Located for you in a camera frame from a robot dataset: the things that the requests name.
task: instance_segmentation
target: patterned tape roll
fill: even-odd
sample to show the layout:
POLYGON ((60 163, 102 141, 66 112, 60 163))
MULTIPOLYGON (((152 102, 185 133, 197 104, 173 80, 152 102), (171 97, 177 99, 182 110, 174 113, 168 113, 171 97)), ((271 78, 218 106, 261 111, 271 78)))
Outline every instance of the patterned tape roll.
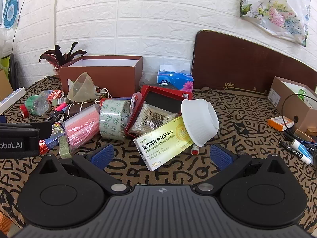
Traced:
POLYGON ((108 139, 124 140, 124 129, 128 118, 128 101, 106 99, 102 104, 99 116, 101 136, 108 139))

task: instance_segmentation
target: tissue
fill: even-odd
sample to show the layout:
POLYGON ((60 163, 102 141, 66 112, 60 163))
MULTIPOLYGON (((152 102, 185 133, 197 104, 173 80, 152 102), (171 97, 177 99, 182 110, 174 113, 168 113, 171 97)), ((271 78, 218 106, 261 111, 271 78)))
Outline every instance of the tissue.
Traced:
POLYGON ((163 64, 159 67, 161 72, 175 72, 175 73, 185 73, 191 74, 191 65, 189 62, 178 63, 178 64, 163 64))

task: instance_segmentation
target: black cable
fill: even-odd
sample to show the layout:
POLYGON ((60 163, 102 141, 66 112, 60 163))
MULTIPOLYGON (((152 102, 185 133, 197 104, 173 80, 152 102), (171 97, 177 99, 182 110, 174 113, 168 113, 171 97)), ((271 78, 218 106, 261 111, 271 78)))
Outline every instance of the black cable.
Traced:
POLYGON ((315 102, 317 102, 317 100, 316 100, 316 99, 314 99, 314 98, 312 98, 312 97, 310 97, 310 96, 307 96, 307 95, 303 95, 303 94, 291 94, 291 95, 289 95, 287 98, 285 98, 285 100, 284 100, 284 102, 283 102, 283 104, 282 104, 282 107, 281 107, 281 115, 282 115, 282 120, 283 120, 283 123, 285 124, 286 129, 288 130, 288 133, 289 133, 289 134, 291 134, 291 132, 289 131, 289 127, 287 127, 286 122, 285 122, 285 120, 284 120, 284 116, 283 116, 283 107, 284 107, 284 104, 285 104, 286 100, 287 100, 287 99, 289 99, 291 96, 295 96, 295 95, 308 97, 308 98, 310 98, 310 99, 314 100, 315 102))
POLYGON ((18 24, 19 24, 19 21, 20 21, 20 15, 21 15, 21 12, 22 12, 22 7, 23 7, 23 5, 24 5, 24 2, 25 2, 25 0, 23 0, 23 3, 22 3, 22 5, 21 5, 21 10, 20 10, 18 22, 17 22, 17 24, 16 24, 16 29, 15 29, 14 36, 13 36, 13 41, 12 41, 12 53, 13 53, 13 45, 14 45, 15 34, 16 34, 17 29, 18 29, 18 24))

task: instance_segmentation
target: marker pen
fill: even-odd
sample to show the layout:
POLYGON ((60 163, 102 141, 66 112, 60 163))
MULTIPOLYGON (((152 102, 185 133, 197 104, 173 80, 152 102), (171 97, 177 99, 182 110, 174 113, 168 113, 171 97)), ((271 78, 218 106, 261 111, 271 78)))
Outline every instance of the marker pen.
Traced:
POLYGON ((305 164, 310 165, 310 163, 312 162, 311 159, 307 156, 305 156, 304 154, 298 152, 297 150, 293 149, 291 146, 289 146, 286 142, 283 142, 282 140, 279 141, 279 144, 287 149, 289 152, 293 153, 294 155, 296 155, 298 157, 299 160, 303 161, 305 164))

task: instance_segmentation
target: small bottle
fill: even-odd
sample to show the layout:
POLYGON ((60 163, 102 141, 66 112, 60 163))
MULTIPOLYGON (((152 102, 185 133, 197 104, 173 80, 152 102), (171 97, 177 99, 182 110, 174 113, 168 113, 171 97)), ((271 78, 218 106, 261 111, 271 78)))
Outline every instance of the small bottle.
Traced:
POLYGON ((199 154, 199 147, 194 143, 193 148, 191 149, 191 154, 196 156, 199 154))
POLYGON ((33 95, 26 99, 24 105, 20 106, 20 111, 24 118, 27 118, 29 114, 43 116, 49 107, 45 95, 33 95))

